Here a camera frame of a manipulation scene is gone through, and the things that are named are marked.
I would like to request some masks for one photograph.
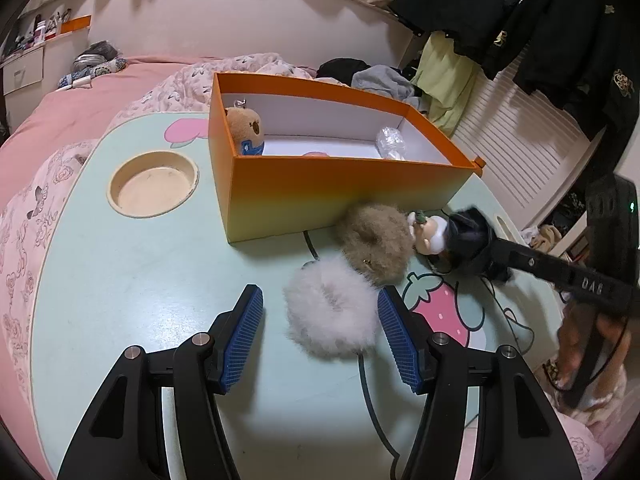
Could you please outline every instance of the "stuffed animal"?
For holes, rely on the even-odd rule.
[[[447,229],[447,221],[444,218],[414,211],[409,213],[407,221],[416,251],[425,256],[444,251],[444,233]]]
[[[531,247],[541,253],[548,253],[560,240],[562,235],[555,225],[543,225],[531,241]]]
[[[376,343],[378,292],[343,254],[307,262],[284,288],[289,337],[320,356],[345,356]]]
[[[226,124],[239,155],[261,155],[264,133],[260,129],[260,115],[250,108],[231,107],[225,110]]]
[[[336,228],[351,267],[375,285],[404,277],[414,250],[406,219],[398,209],[382,204],[354,206]]]

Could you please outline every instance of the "white wardrobe door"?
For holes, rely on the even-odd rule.
[[[518,229],[551,212],[588,162],[599,141],[542,94],[527,96],[512,81],[520,54],[494,81],[479,74],[452,136],[467,156],[486,161],[482,180]]]

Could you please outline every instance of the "white drawer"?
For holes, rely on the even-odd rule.
[[[2,69],[4,95],[42,81],[43,53],[44,48],[41,47],[4,66]]]

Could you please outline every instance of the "metal screw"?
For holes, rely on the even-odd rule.
[[[209,342],[209,339],[211,338],[206,332],[198,332],[191,338],[191,342],[196,346],[204,346]]]
[[[449,336],[444,332],[436,332],[431,336],[431,339],[436,345],[446,345],[449,343]]]
[[[500,347],[500,353],[504,355],[507,359],[513,359],[518,355],[518,351],[511,345],[502,345]]]
[[[135,359],[140,355],[140,347],[139,346],[130,346],[124,351],[124,357],[127,359]]]

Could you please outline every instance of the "open cardboard box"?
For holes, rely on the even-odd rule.
[[[236,100],[260,115],[262,155],[236,152],[225,119]],[[380,157],[375,140],[384,126],[400,130],[410,160]],[[330,226],[356,202],[438,209],[481,171],[407,104],[252,73],[214,75],[209,150],[229,242]]]

